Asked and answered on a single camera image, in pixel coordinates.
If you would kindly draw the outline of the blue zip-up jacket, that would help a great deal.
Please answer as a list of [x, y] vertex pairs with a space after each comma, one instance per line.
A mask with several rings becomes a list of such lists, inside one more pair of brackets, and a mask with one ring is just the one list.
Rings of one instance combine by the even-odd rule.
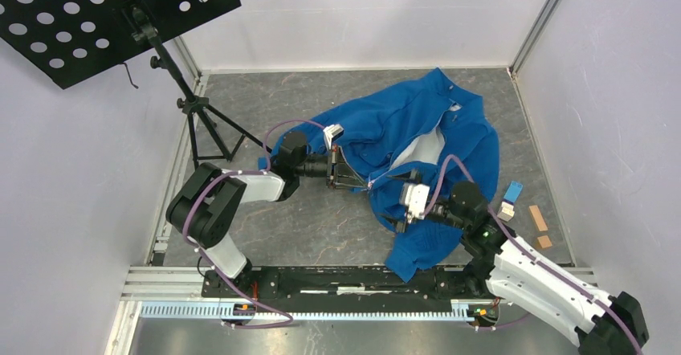
[[295, 129], [318, 153], [326, 150], [321, 129], [331, 124], [345, 129], [337, 143], [366, 180], [372, 212], [391, 231], [381, 215], [404, 219], [404, 207], [399, 204], [402, 184], [388, 176], [418, 169], [425, 184], [435, 189], [444, 172], [440, 193], [445, 194], [467, 178], [453, 161], [442, 167], [451, 154], [463, 162], [487, 200], [495, 196], [500, 143], [485, 116], [483, 98], [457, 86], [438, 68], [340, 104]]

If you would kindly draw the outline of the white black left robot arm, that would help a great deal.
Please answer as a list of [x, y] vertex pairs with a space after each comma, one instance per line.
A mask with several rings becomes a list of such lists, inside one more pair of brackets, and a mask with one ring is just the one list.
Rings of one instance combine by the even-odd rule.
[[245, 270], [249, 261], [229, 235], [239, 206], [284, 201], [299, 188], [301, 177], [323, 178], [337, 190], [366, 188], [366, 180], [349, 166], [336, 142], [342, 133], [339, 125], [326, 128], [326, 150], [318, 153], [303, 132], [286, 133], [269, 160], [269, 170], [228, 170], [202, 163], [171, 200], [165, 219], [223, 274], [221, 285], [226, 291], [244, 296], [252, 286], [252, 275]]

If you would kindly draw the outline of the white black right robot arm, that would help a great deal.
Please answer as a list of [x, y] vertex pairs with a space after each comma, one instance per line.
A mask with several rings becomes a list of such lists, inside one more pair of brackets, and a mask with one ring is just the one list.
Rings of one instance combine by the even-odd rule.
[[580, 354], [642, 353], [650, 335], [638, 300], [627, 292], [613, 296], [547, 259], [489, 212], [477, 184], [456, 183], [427, 210], [430, 187], [416, 170], [391, 179], [402, 184], [399, 202], [406, 208], [406, 220], [394, 222], [398, 231], [422, 220], [461, 230], [460, 242], [471, 255], [463, 270], [470, 295], [521, 307]]

